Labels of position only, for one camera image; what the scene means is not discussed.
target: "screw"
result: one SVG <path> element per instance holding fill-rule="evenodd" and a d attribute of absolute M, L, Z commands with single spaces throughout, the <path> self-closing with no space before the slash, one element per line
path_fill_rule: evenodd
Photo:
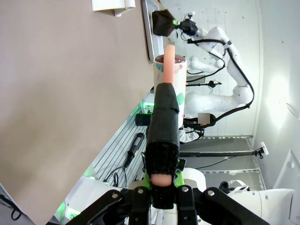
<path fill-rule="evenodd" d="M 183 187 L 183 188 L 182 188 L 182 191 L 183 191 L 183 192 L 187 192 L 187 191 L 188 191 L 188 188 L 187 188 L 187 187 Z"/>
<path fill-rule="evenodd" d="M 213 191 L 208 191 L 208 195 L 209 195 L 209 196 L 214 196 L 215 193 L 214 193 Z"/>

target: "black handle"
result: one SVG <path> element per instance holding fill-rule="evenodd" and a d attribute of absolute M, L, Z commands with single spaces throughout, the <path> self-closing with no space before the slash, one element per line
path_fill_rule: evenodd
<path fill-rule="evenodd" d="M 138 134 L 136 134 L 136 136 L 135 136 L 135 138 L 134 138 L 134 140 L 132 142 L 131 148 L 127 152 L 128 156 L 127 156 L 127 159 L 126 159 L 126 161 L 124 163 L 124 167 L 125 168 L 127 168 L 130 165 L 131 161 L 133 160 L 133 158 L 135 157 L 137 151 L 139 150 L 139 148 L 140 148 L 140 146 L 141 146 L 144 138 L 145 138 L 144 133 L 138 133 Z"/>

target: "pink silicone tip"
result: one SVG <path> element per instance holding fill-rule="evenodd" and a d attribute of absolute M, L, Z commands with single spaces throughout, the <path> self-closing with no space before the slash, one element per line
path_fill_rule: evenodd
<path fill-rule="evenodd" d="M 164 79 L 165 83 L 174 84 L 175 46 L 167 45 L 164 55 Z"/>

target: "blurred square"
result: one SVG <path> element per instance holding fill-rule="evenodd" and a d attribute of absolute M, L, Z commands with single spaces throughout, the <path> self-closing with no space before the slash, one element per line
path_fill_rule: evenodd
<path fill-rule="evenodd" d="M 198 124 L 209 124 L 210 123 L 210 113 L 200 112 L 198 113 Z"/>

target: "white wall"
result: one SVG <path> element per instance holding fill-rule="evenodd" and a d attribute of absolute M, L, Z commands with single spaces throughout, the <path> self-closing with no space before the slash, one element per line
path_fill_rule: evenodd
<path fill-rule="evenodd" d="M 270 155 L 259 163 L 266 187 L 273 188 L 289 149 L 300 160 L 300 121 L 285 104 L 300 112 L 300 1 L 261 0 L 260 8 L 264 74 L 254 147 L 261 141 L 268 147 Z"/>
<path fill-rule="evenodd" d="M 198 27 L 209 30 L 219 26 L 238 48 L 245 66 L 246 74 L 255 90 L 255 101 L 250 109 L 236 112 L 220 120 L 215 126 L 207 128 L 205 135 L 252 135 L 255 128 L 258 105 L 258 87 L 260 83 L 260 40 L 259 17 L 255 0 L 161 0 L 161 3 L 175 17 L 182 21 L 184 15 L 195 11 L 194 21 Z M 195 45 L 184 43 L 180 37 L 175 43 L 176 53 L 186 56 L 197 56 L 202 62 L 209 63 L 206 52 Z M 207 78 L 222 83 L 214 88 L 215 95 L 232 95 L 235 81 L 224 69 L 218 74 Z M 203 94 L 208 94 L 207 87 L 197 87 Z"/>

